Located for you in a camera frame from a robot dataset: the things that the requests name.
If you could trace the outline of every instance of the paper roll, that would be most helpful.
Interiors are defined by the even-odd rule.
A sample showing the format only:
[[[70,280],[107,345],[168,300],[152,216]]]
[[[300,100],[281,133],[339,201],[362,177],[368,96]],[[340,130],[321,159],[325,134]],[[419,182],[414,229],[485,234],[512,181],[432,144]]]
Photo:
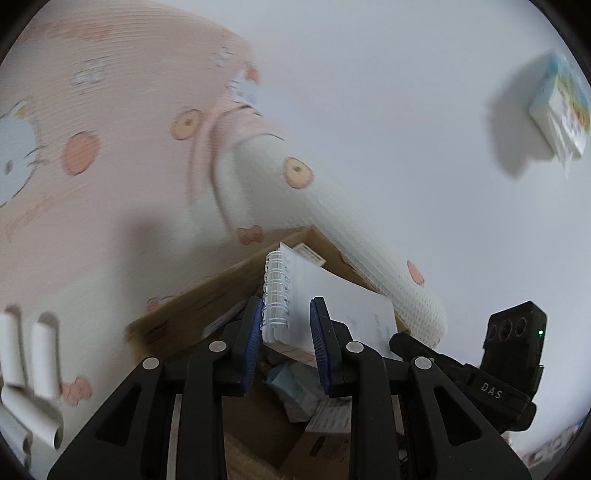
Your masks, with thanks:
[[[33,435],[54,449],[58,449],[63,435],[59,422],[55,421],[29,400],[20,390],[3,387],[2,403]]]
[[[33,435],[0,404],[0,433],[18,460],[26,467],[31,462]]]
[[[57,332],[46,323],[34,323],[31,330],[31,365],[35,395],[46,400],[60,396],[57,371]]]
[[[25,386],[18,319],[9,312],[0,313],[0,368],[2,368],[4,385]]]

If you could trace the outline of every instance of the spiral notebook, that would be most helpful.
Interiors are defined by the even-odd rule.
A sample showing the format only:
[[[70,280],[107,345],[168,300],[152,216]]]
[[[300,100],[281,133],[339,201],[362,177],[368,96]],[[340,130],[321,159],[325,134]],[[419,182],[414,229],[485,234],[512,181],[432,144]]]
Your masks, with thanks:
[[[400,360],[388,344],[397,332],[390,300],[330,273],[284,244],[267,255],[265,264],[263,342],[315,367],[310,331],[314,297],[324,297],[330,318],[347,324],[353,340]]]

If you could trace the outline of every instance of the open box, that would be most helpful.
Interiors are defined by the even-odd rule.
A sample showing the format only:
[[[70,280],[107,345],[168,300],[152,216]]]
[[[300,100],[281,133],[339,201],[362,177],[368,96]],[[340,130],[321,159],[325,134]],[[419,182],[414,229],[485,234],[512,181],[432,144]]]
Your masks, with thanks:
[[[289,247],[306,244],[326,260],[326,270],[377,291],[316,228],[299,229],[281,242]],[[278,246],[279,243],[276,243],[258,251],[131,323],[127,328],[127,340],[137,362],[148,356],[163,360],[182,358],[189,355],[204,338],[215,338],[225,322],[245,305],[245,300],[262,294],[265,258]],[[397,314],[395,317],[398,331],[407,330],[402,318]],[[293,463],[298,450],[303,448],[307,452],[310,439],[309,434],[304,434],[306,425],[289,422],[283,405],[260,375],[255,376],[254,384],[244,398],[224,398],[223,416],[226,433],[276,468],[280,468],[288,457],[288,463]],[[346,473],[347,465],[348,462],[341,465],[339,471]],[[292,470],[289,471],[290,478],[297,476]],[[305,476],[313,478],[309,472],[305,472]]]

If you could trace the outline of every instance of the tissue package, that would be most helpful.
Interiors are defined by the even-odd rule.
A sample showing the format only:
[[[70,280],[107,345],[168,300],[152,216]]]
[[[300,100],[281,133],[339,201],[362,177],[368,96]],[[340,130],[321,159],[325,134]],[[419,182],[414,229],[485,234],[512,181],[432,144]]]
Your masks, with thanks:
[[[563,163],[580,158],[589,133],[589,105],[566,59],[553,56],[530,115]]]

